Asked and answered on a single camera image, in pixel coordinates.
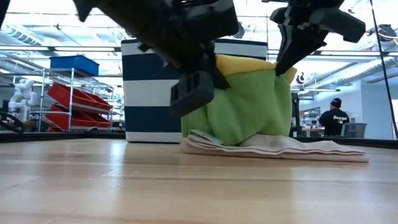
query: white robot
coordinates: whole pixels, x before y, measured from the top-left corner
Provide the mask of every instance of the white robot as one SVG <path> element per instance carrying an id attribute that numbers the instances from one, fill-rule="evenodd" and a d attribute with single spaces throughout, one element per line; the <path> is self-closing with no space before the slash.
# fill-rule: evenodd
<path id="1" fill-rule="evenodd" d="M 37 104 L 37 94 L 32 91 L 33 84 L 33 80 L 19 80 L 19 83 L 15 84 L 14 95 L 8 103 L 8 110 L 11 113 L 16 112 L 18 108 L 21 109 L 21 112 L 16 116 L 21 122 L 29 120 L 30 107 Z"/>

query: wooden table surface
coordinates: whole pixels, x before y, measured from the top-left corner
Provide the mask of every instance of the wooden table surface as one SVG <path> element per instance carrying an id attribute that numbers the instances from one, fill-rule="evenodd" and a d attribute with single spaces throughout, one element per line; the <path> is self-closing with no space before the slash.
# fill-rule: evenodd
<path id="1" fill-rule="evenodd" d="M 0 223 L 398 223 L 398 150 L 365 150 L 369 164 L 105 139 L 0 144 Z"/>

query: black t-shirt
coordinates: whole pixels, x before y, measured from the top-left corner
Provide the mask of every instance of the black t-shirt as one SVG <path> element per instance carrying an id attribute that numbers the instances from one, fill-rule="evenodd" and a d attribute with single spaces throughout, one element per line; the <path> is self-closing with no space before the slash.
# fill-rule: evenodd
<path id="1" fill-rule="evenodd" d="M 343 124 L 349 123 L 349 117 L 340 109 L 332 109 L 322 114 L 319 123 L 325 127 L 326 136 L 340 136 Z"/>

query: blue bin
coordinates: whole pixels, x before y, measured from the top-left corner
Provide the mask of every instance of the blue bin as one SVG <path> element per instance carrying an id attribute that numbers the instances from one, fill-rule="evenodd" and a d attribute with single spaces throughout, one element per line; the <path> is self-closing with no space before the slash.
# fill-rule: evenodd
<path id="1" fill-rule="evenodd" d="M 50 57 L 50 68 L 77 69 L 91 76 L 98 76 L 100 65 L 83 55 Z"/>

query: metal shelving rack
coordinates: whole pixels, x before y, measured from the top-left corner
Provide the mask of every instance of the metal shelving rack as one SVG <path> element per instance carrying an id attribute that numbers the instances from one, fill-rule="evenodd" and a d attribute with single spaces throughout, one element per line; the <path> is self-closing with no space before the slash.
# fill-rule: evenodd
<path id="1" fill-rule="evenodd" d="M 41 94 L 40 94 L 40 109 L 38 111 L 31 111 L 31 114 L 38 114 L 39 115 L 39 131 L 41 130 L 41 122 L 42 122 L 42 115 L 43 114 L 67 114 L 68 115 L 68 131 L 81 131 L 83 127 L 74 127 L 72 126 L 72 109 L 79 108 L 84 111 L 94 112 L 94 113 L 101 113 L 101 114 L 110 114 L 111 119 L 110 122 L 113 122 L 113 108 L 110 111 L 102 110 L 99 108 L 94 108 L 86 105 L 79 105 L 73 103 L 73 87 L 74 83 L 81 83 L 83 88 L 90 88 L 90 87 L 103 87 L 109 88 L 111 90 L 111 96 L 113 96 L 113 87 L 110 85 L 105 85 L 100 83 L 98 80 L 95 80 L 93 77 L 89 76 L 87 73 L 82 72 L 80 70 L 76 70 L 74 68 L 71 69 L 49 69 L 49 68 L 42 68 L 38 70 L 38 73 L 7 73 L 1 74 L 1 76 L 10 76 L 10 77 L 18 77 L 18 76 L 33 76 L 33 77 L 42 77 L 42 86 L 41 86 Z M 44 100 L 44 88 L 47 84 L 45 84 L 45 79 L 49 78 L 53 82 L 64 82 L 70 83 L 70 96 L 69 96 L 69 107 L 68 112 L 61 112 L 61 111 L 43 111 L 43 100 Z"/>

